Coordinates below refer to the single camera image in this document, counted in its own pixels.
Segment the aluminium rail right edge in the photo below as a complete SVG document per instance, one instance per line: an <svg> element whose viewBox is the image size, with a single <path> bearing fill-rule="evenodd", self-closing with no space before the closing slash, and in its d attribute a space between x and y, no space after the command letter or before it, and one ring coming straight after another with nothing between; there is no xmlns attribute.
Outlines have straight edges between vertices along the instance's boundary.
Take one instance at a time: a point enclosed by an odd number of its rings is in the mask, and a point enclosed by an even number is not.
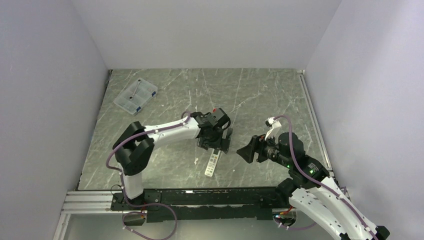
<svg viewBox="0 0 424 240"><path fill-rule="evenodd" d="M307 87L307 83L306 83L304 73L305 73L304 69L303 70L301 70L301 69L296 70L296 75L299 79L299 82L300 82L300 85L301 85L301 88L302 88L302 92L303 92L305 100L306 100L309 116L311 118L313 129L314 129L317 141L318 141L319 150L320 150L322 158L325 162L326 168L331 169L332 164L331 164L329 154L328 154L325 142L324 142L324 138L323 138L323 135L322 135L322 132L321 132L321 128L319 126L319 122L318 122L317 115L316 115L316 112L315 112L315 109L314 109L314 106L313 106L313 103L312 103L312 99L311 99L311 96L309 94L309 90L308 90L308 87Z"/></svg>

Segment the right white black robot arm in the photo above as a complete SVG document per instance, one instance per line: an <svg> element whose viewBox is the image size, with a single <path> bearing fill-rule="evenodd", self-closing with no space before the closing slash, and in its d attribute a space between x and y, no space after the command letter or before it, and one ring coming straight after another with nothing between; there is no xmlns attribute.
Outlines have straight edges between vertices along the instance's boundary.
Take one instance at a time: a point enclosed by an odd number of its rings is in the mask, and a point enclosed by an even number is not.
<svg viewBox="0 0 424 240"><path fill-rule="evenodd" d="M252 136L236 153L247 163L271 160L288 169L289 177L275 188L275 202L282 208L301 210L335 240L386 240L390 231L367 219L342 192L329 171L306 154L294 133L278 138Z"/></svg>

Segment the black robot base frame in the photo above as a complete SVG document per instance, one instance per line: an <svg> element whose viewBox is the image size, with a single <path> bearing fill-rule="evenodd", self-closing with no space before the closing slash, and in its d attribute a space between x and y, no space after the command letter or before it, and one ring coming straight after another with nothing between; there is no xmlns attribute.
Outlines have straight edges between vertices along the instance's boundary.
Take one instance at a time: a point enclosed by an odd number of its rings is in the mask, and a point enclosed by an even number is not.
<svg viewBox="0 0 424 240"><path fill-rule="evenodd" d="M148 223L177 219L271 220L290 210L289 199L279 187L147 188L126 202L122 192L113 193L113 212L143 212Z"/></svg>

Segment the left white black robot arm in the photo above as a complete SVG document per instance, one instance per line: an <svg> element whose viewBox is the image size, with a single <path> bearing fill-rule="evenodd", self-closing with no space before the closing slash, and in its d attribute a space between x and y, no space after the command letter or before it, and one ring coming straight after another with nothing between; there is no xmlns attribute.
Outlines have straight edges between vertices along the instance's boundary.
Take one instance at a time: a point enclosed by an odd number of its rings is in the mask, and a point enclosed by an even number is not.
<svg viewBox="0 0 424 240"><path fill-rule="evenodd" d="M231 119L222 108L211 112L185 111L179 120L159 125L131 123L112 146L106 160L110 165L112 157L118 162L124 193L124 204L131 210L139 209L144 203L142 172L148 166L153 151L160 147L185 140L196 140L197 147L228 153L233 130Z"/></svg>

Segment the clear plastic organizer box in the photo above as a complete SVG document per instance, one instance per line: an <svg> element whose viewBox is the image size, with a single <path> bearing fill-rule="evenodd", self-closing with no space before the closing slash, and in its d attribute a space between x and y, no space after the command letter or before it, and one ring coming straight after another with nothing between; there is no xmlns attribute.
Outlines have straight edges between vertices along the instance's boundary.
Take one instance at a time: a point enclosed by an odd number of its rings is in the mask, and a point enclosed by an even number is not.
<svg viewBox="0 0 424 240"><path fill-rule="evenodd" d="M138 78L126 87L113 101L127 113L136 116L156 96L158 87L143 78Z"/></svg>

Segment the white remote control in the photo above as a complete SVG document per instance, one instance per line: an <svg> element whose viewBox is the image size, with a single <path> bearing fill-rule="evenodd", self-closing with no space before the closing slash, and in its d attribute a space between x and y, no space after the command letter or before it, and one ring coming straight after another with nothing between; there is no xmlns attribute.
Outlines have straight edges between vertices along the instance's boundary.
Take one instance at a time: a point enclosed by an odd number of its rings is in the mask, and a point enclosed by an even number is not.
<svg viewBox="0 0 424 240"><path fill-rule="evenodd" d="M221 150L214 149L208 160L204 175L207 177L212 177L214 175L218 160L221 155Z"/></svg>

